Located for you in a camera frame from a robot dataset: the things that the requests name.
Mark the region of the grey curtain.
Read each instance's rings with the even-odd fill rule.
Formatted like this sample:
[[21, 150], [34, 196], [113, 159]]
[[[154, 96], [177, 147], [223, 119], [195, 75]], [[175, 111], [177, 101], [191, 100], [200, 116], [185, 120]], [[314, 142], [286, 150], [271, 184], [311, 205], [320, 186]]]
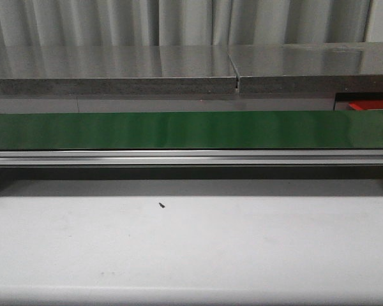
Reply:
[[0, 46], [383, 41], [383, 1], [0, 1]]

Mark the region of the grey stone slab right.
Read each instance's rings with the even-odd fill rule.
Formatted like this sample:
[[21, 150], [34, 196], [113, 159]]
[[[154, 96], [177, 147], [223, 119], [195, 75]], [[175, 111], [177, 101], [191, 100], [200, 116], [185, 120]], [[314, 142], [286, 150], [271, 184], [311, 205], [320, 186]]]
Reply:
[[236, 45], [241, 94], [383, 92], [382, 43]]

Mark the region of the grey stone slab left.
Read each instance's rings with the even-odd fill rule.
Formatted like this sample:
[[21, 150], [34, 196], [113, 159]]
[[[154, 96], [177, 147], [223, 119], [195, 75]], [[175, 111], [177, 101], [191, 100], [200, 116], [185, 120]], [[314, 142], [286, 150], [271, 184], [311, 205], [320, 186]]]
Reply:
[[0, 96], [233, 94], [216, 46], [0, 47]]

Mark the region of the red plastic tray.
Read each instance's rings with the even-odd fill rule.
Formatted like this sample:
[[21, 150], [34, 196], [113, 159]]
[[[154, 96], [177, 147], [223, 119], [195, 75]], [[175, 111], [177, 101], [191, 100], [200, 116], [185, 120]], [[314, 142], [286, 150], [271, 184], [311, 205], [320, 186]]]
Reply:
[[383, 110], [383, 100], [355, 100], [348, 103], [348, 106], [357, 111]]

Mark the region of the aluminium conveyor frame rail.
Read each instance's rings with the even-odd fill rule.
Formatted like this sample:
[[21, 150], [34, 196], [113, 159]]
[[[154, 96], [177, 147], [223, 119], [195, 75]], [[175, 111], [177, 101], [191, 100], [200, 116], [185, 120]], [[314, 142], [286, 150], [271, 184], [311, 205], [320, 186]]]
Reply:
[[383, 149], [0, 151], [0, 167], [264, 165], [383, 165]]

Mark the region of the green conveyor belt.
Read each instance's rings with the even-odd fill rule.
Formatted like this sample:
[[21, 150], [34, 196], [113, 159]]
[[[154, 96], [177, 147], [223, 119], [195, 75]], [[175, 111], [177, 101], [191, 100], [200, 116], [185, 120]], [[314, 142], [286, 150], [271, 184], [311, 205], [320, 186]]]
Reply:
[[383, 111], [0, 114], [0, 150], [383, 149]]

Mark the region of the grey stone slab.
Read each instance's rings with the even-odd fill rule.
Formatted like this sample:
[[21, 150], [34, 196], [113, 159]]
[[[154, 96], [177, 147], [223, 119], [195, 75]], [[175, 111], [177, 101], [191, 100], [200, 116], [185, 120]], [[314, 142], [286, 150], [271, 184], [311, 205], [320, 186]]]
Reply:
[[216, 46], [0, 47], [0, 96], [233, 94]]
[[382, 43], [236, 45], [241, 94], [383, 92]]

